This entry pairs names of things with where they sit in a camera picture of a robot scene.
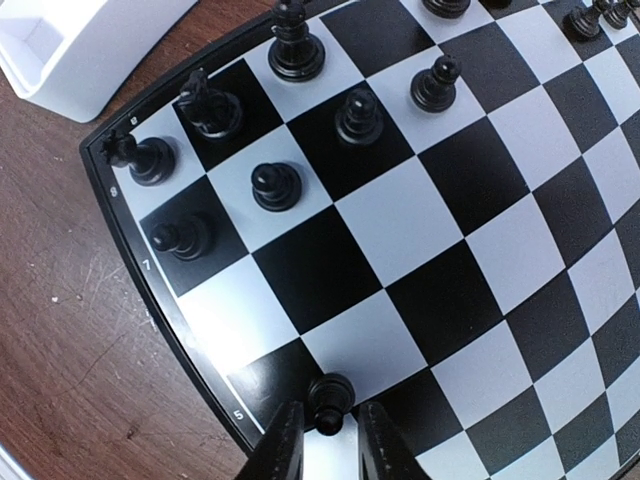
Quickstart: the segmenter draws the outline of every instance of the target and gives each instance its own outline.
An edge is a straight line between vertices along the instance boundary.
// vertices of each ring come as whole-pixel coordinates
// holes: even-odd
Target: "white plastic container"
[[[0,1],[0,68],[18,97],[89,122],[197,1]]]

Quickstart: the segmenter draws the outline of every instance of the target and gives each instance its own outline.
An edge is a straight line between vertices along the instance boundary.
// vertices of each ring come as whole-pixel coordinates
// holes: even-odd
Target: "wooden table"
[[[201,0],[100,121],[269,6]],[[98,122],[19,101],[4,77],[0,112],[0,443],[36,479],[233,478],[245,457],[145,314],[94,200],[77,151]]]

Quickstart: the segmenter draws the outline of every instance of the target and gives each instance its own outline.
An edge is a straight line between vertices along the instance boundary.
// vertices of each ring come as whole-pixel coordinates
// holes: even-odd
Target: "chess piece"
[[[423,5],[441,18],[459,18],[467,11],[471,0],[422,0]]]
[[[330,373],[316,380],[309,389],[308,405],[318,432],[328,437],[337,434],[355,399],[351,382],[342,375]]]
[[[594,0],[589,8],[578,5],[567,16],[569,25],[580,37],[594,38],[602,31],[600,17],[609,7],[609,0]]]
[[[368,146],[384,129],[378,99],[370,90],[357,88],[348,96],[335,118],[338,137],[347,145]]]
[[[130,133],[115,130],[102,141],[100,153],[112,167],[129,167],[133,180],[145,187],[165,181],[176,165],[173,150],[164,140],[152,137],[137,143]]]
[[[253,198],[270,212],[292,208],[302,194],[298,172],[286,163],[262,163],[251,174]]]
[[[426,112],[444,112],[456,99],[455,82],[461,71],[462,65],[455,58],[449,55],[438,57],[433,67],[413,77],[411,98]]]
[[[640,0],[619,0],[605,10],[603,16],[609,25],[617,30],[627,26],[627,19],[634,10],[640,8]]]
[[[309,33],[304,6],[279,0],[271,10],[275,41],[269,49],[269,65],[289,82],[304,82],[318,76],[325,61],[322,42]]]
[[[180,90],[176,106],[198,133],[212,142],[228,140],[242,127],[238,97],[211,87],[202,69],[191,73]]]
[[[150,240],[156,252],[169,252],[180,260],[189,261],[207,253],[213,244],[213,235],[209,221],[202,216],[191,215],[176,224],[156,225]]]

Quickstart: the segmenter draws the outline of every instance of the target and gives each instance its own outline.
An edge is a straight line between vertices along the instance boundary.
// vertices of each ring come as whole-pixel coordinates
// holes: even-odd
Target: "white square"
[[[171,104],[151,115],[131,134],[138,142],[151,137],[161,138],[173,149],[176,159],[176,167],[171,176],[161,184],[151,187],[143,187],[134,182],[129,167],[113,168],[131,214],[136,220],[141,220],[204,176],[205,171]]]
[[[253,198],[251,172],[264,162],[293,166],[302,180],[294,208],[269,212]],[[209,172],[222,205],[249,251],[254,252],[331,205],[331,198],[286,125],[265,135]]]
[[[542,6],[498,20],[540,83],[581,63],[575,49]]]
[[[492,480],[558,480],[564,475],[560,454],[553,437],[548,438],[536,448],[508,467],[493,474]]]
[[[304,480],[353,480],[359,478],[358,424],[344,417],[342,430],[325,437],[312,430],[304,434]]]
[[[484,480],[489,477],[466,432],[419,455],[416,460],[431,478]]]
[[[501,322],[432,371],[465,429],[532,384],[507,322]]]
[[[431,68],[442,50],[433,47],[392,65],[367,79],[414,152],[441,142],[484,117],[485,112],[462,77],[456,82],[457,97],[442,113],[420,110],[411,99],[411,80],[420,70]],[[398,83],[405,79],[406,84]]]
[[[580,149],[544,87],[489,115],[531,191],[580,157]]]
[[[569,277],[592,335],[635,291],[615,230],[569,269]]]
[[[640,87],[616,48],[609,48],[584,64],[619,124],[640,109]]]
[[[613,436],[567,473],[567,480],[604,480],[613,478],[620,468],[618,445]]]
[[[607,389],[613,429],[620,430],[640,411],[640,359],[633,362]]]
[[[533,195],[473,232],[467,243],[504,314],[564,269]]]
[[[584,154],[613,223],[640,199],[640,168],[622,130],[616,128]]]
[[[444,43],[493,22],[480,2],[473,1],[459,18],[444,19],[427,10],[422,0],[400,0],[405,8],[436,43]]]
[[[591,405],[605,391],[591,339],[538,380],[535,389],[552,433]]]
[[[324,372],[347,377],[362,403],[427,366],[385,290],[303,335]]]
[[[326,59],[320,74],[307,82],[292,83],[278,78],[271,70],[269,40],[244,55],[262,88],[273,102],[280,116],[288,122],[334,95],[356,85],[364,77],[319,18],[308,21],[311,33],[323,43]]]
[[[251,256],[178,298],[178,305],[199,344],[222,375],[233,373],[298,338],[298,332]]]
[[[343,198],[336,207],[383,286],[463,238],[415,157]]]

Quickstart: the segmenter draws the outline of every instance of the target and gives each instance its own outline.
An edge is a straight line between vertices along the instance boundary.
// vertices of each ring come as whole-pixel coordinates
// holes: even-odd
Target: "chess piece base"
[[[616,30],[622,30],[628,23],[627,17],[622,16],[616,8],[610,8],[605,11],[603,17],[606,22]]]
[[[171,147],[159,138],[147,138],[139,145],[152,148],[156,153],[156,159],[145,170],[139,170],[131,165],[129,167],[131,178],[144,187],[164,182],[173,173],[176,165]]]
[[[343,144],[347,146],[368,147],[382,135],[382,131],[384,130],[382,112],[376,112],[374,128],[366,132],[354,132],[347,129],[344,122],[345,115],[346,108],[343,107],[338,111],[335,118],[336,132]]]
[[[273,72],[287,82],[306,82],[317,77],[325,61],[324,45],[315,35],[308,34],[304,40],[309,42],[309,52],[301,62],[289,63],[284,60],[278,40],[269,48],[269,65]]]
[[[207,253],[213,243],[213,237],[208,223],[203,218],[193,215],[187,218],[185,223],[189,224],[193,236],[190,241],[184,242],[184,245],[171,253],[179,260],[188,262]]]
[[[225,93],[229,100],[229,105],[233,109],[233,117],[229,127],[219,132],[209,132],[205,128],[196,127],[198,133],[206,138],[208,141],[217,143],[232,139],[240,131],[243,125],[244,115],[242,112],[242,105],[240,100],[235,95]]]
[[[284,212],[292,208],[302,196],[302,180],[300,175],[291,165],[286,163],[274,163],[274,167],[278,167],[280,172],[285,175],[285,182],[289,185],[287,195],[277,198],[275,200],[269,200],[260,195],[258,191],[253,189],[253,198],[260,207],[269,212]]]
[[[429,70],[423,70],[418,72],[411,81],[411,98],[415,104],[429,113],[440,113],[448,109],[456,100],[456,89],[452,85],[443,92],[442,95],[433,95],[428,90],[423,88],[423,84],[427,76],[431,72]]]
[[[351,382],[342,375],[329,373],[315,381],[309,389],[308,403],[318,432],[328,437],[337,434],[355,399]]]
[[[459,18],[467,11],[471,0],[452,2],[451,0],[422,0],[423,5],[440,18]]]
[[[575,7],[571,12],[569,12],[569,16],[567,17],[571,27],[575,30],[577,34],[586,39],[594,38],[598,36],[601,32],[601,28],[599,24],[593,24],[586,20],[582,13],[583,7]]]

